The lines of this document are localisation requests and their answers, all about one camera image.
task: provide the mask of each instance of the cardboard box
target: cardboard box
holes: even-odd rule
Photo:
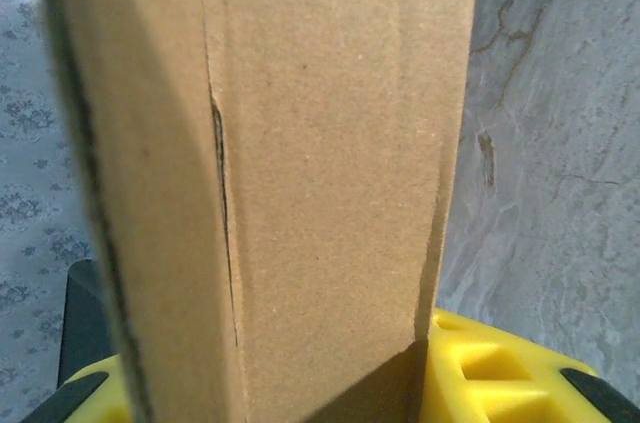
[[[473,1],[46,0],[141,421],[409,418]]]

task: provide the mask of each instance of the yellow plastic object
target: yellow plastic object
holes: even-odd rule
[[[420,423],[607,423],[561,374],[584,363],[436,309]]]
[[[65,383],[104,371],[109,377],[94,391],[65,423],[133,423],[129,395],[118,355],[84,367]]]

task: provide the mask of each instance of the marble floor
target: marble floor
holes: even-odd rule
[[[0,0],[0,423],[54,388],[89,256],[39,0]],[[438,304],[640,403],[638,0],[477,0]]]

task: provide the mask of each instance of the floral patterned surface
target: floral patterned surface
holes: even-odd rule
[[[54,389],[66,274],[90,256],[37,0],[0,0],[0,422]]]

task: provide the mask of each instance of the black plastic part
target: black plastic part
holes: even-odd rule
[[[575,368],[560,373],[612,423],[640,422],[640,408],[603,379]]]
[[[98,371],[61,386],[21,423],[64,423],[107,378]]]
[[[85,366],[115,354],[96,265],[82,260],[69,269],[58,386]]]

